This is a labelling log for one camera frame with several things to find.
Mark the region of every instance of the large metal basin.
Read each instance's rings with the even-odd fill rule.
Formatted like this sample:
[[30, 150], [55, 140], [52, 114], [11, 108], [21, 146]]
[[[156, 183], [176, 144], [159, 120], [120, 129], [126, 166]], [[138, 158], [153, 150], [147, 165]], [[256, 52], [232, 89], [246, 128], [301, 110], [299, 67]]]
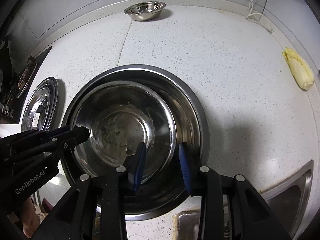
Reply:
[[[88, 82], [75, 96], [63, 118], [70, 124], [77, 104], [92, 89], [111, 81], [126, 80], [143, 84], [154, 90], [170, 108], [176, 124], [176, 150], [186, 141], [190, 152], [206, 164], [209, 156], [210, 134], [204, 110], [194, 92], [175, 75], [148, 65], [126, 65], [110, 69]], [[72, 184], [84, 171], [71, 154], [61, 160], [67, 179]], [[137, 196], [124, 198], [126, 220], [144, 220], [162, 215], [178, 206], [187, 197], [180, 164], [174, 154], [165, 169], [141, 185]]]

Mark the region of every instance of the stainless steel bowl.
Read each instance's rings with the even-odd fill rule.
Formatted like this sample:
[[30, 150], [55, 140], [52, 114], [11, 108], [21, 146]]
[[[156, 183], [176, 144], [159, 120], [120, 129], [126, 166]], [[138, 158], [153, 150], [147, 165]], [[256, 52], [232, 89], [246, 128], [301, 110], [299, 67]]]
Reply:
[[[172, 73], [149, 65], [125, 65], [110, 69], [88, 82], [73, 98], [62, 125], [70, 124], [81, 99], [95, 87], [111, 81], [128, 80], [143, 84], [155, 91], [169, 106], [176, 124], [177, 146], [186, 141], [190, 153], [206, 165], [209, 157], [210, 134], [207, 119], [199, 99], [181, 79]], [[126, 220], [151, 219], [167, 213], [186, 198], [179, 159], [172, 158], [168, 166], [141, 185], [136, 196], [124, 198]], [[67, 179], [72, 184], [84, 170], [72, 154], [61, 160]]]
[[23, 113], [21, 131], [49, 129], [58, 98], [58, 83], [54, 77], [43, 80], [33, 92]]
[[128, 7], [124, 13], [135, 21], [147, 21], [157, 18], [164, 7], [164, 2], [143, 2]]
[[167, 166], [176, 146], [169, 107], [157, 93], [136, 82], [113, 81], [94, 88], [77, 105], [70, 124], [90, 131], [89, 140], [76, 146], [74, 156], [93, 177], [105, 174], [108, 165], [123, 165], [144, 142], [145, 182]]

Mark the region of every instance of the small metal bowl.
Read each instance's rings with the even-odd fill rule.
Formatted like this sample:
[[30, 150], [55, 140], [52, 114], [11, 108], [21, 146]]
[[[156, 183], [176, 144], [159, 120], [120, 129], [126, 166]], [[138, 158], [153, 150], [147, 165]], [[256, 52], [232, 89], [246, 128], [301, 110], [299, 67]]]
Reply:
[[136, 82], [114, 81], [89, 92], [77, 106], [71, 127], [85, 126], [87, 142], [76, 146], [75, 159], [91, 176], [104, 175], [107, 166], [121, 166], [138, 143], [147, 147], [142, 182], [172, 159], [176, 127], [165, 101]]
[[124, 13], [135, 21], [148, 21], [157, 18], [164, 7], [164, 2], [143, 2], [128, 7]]
[[58, 99], [58, 83], [54, 77], [43, 80], [30, 97], [21, 122], [21, 132], [49, 129]]

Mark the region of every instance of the sink basin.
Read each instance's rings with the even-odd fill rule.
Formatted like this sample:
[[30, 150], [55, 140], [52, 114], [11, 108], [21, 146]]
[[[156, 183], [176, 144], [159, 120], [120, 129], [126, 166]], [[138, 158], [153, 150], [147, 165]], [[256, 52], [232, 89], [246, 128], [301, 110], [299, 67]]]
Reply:
[[[297, 233], [306, 211], [311, 190], [312, 174], [313, 160], [280, 184], [261, 193], [261, 196], [266, 200], [291, 238]], [[224, 239], [229, 239], [228, 205], [225, 205], [223, 210], [225, 220]], [[199, 219], [200, 210], [180, 213], [177, 216], [177, 240], [197, 239]]]

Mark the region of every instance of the bolt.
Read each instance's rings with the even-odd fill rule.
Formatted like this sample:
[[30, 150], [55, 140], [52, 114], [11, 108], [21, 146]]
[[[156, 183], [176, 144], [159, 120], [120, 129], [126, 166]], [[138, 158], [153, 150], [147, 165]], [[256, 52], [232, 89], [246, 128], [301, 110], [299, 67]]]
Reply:
[[119, 166], [116, 168], [117, 172], [125, 172], [127, 169], [124, 166]]
[[237, 176], [236, 176], [236, 180], [237, 180], [237, 181], [244, 181], [245, 178], [244, 178], [244, 176], [242, 176], [242, 175], [237, 175]]
[[209, 167], [207, 167], [207, 166], [201, 166], [200, 167], [200, 171], [202, 171], [202, 172], [208, 172], [210, 169], [209, 169]]
[[81, 176], [80, 176], [80, 180], [81, 181], [85, 181], [85, 180], [87, 180], [87, 179], [89, 179], [90, 178], [90, 176], [88, 175], [88, 174], [82, 174]]

